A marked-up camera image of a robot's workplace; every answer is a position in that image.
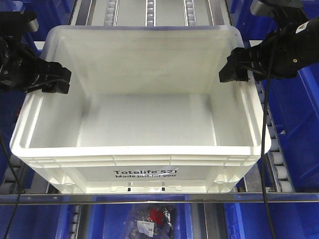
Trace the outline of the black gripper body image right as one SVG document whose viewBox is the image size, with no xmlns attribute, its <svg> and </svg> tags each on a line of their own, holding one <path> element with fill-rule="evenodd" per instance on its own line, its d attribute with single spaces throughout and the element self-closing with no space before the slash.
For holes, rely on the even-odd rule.
<svg viewBox="0 0 319 239">
<path fill-rule="evenodd" d="M 255 80 L 264 80 L 268 72 L 274 79 L 293 78 L 304 67 L 319 62 L 319 20 L 290 24 L 276 30 L 252 47 Z"/>
</svg>

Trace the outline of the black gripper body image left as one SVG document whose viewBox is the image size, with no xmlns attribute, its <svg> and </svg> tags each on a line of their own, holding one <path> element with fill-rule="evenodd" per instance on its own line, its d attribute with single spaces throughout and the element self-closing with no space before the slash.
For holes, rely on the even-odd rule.
<svg viewBox="0 0 319 239">
<path fill-rule="evenodd" d="M 47 87 L 47 63 L 12 37 L 0 38 L 0 91 L 30 93 Z"/>
</svg>

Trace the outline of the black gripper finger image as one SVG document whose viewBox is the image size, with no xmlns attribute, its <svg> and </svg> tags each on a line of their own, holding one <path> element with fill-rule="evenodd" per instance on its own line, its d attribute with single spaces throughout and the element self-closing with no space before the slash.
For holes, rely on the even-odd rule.
<svg viewBox="0 0 319 239">
<path fill-rule="evenodd" d="M 48 78 L 64 83 L 70 83 L 71 71 L 58 62 L 49 62 L 46 70 Z"/>
<path fill-rule="evenodd" d="M 244 70 L 254 71 L 254 50 L 252 48 L 237 47 L 227 57 L 226 71 L 238 72 Z"/>
<path fill-rule="evenodd" d="M 231 65 L 225 65 L 219 71 L 219 81 L 229 83 L 233 81 L 248 82 L 248 73 L 245 69 L 235 68 Z"/>
<path fill-rule="evenodd" d="M 42 83 L 44 93 L 68 94 L 70 87 L 69 81 L 47 81 Z"/>
</svg>

